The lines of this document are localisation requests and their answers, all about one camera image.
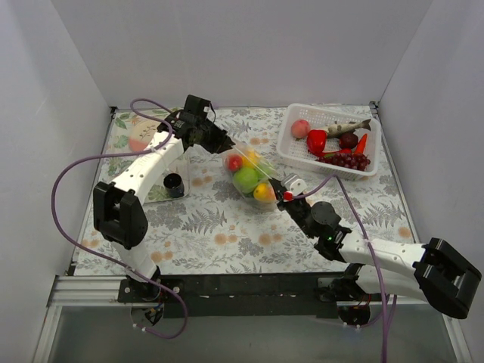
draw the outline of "gray floor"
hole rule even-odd
[[[157,326],[173,332],[179,320]],[[312,317],[191,318],[163,341],[132,327],[129,308],[63,308],[50,362],[378,362],[381,324],[360,332]],[[389,362],[452,362],[442,316],[426,305],[398,306]]]

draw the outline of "gray wall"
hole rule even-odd
[[[0,361],[24,363],[72,253],[52,222],[52,184],[63,166],[101,149],[109,109],[50,0],[0,0],[0,49]],[[74,170],[60,190],[73,236],[94,170]]]
[[[381,101],[422,242],[443,237],[484,271],[484,2],[435,0]],[[484,361],[484,286],[462,321]]]
[[[109,105],[380,100],[431,0],[52,0]]]

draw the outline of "flower pattern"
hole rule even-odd
[[[331,110],[371,116],[366,106],[328,106]],[[316,186],[323,175],[294,170],[283,164],[275,145],[284,108],[237,108],[217,110],[216,123],[237,140],[252,144],[284,177],[297,172],[307,184]],[[151,114],[165,116],[161,110]],[[129,130],[143,119],[118,112],[113,120],[106,153],[125,151]],[[149,229],[144,239],[152,260],[164,274],[225,274],[261,272],[342,271],[341,262],[324,259],[286,213],[261,211],[249,205],[235,190],[219,155],[203,148],[190,149],[189,190],[179,200],[143,205]],[[134,158],[114,158],[101,163],[99,180],[108,182]],[[386,153],[380,150],[376,176],[346,181],[349,196],[371,237],[413,243],[399,189]],[[147,201],[165,200],[163,187],[155,185]],[[342,225],[358,225],[336,181],[309,198],[311,204],[331,202]],[[113,245],[94,230],[92,206],[88,209],[82,244],[119,258]],[[84,251],[76,251],[75,275],[124,275],[118,265]]]

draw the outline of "grapes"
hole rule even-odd
[[[320,157],[320,163],[341,166],[343,168],[360,170],[364,172],[371,161],[363,154],[334,154]]]

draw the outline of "white container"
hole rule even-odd
[[[337,174],[339,177],[349,180],[358,180],[364,176],[372,176],[377,173],[378,164],[380,163],[381,125],[374,118],[370,121],[371,131],[366,129],[357,129],[355,131],[358,138],[361,138],[364,134],[368,134],[365,155],[368,156],[371,164],[364,172],[318,162],[318,158],[308,152],[306,138],[296,140],[290,132],[291,126],[298,119],[305,119],[311,125],[311,129],[321,129],[334,123],[359,123],[368,119],[368,117],[329,111],[308,104],[291,104],[286,110],[284,121],[279,131],[277,145],[278,153],[282,156],[284,163],[295,168],[311,170],[313,172]],[[340,149],[338,141],[337,138],[327,139],[324,152],[338,151]]]

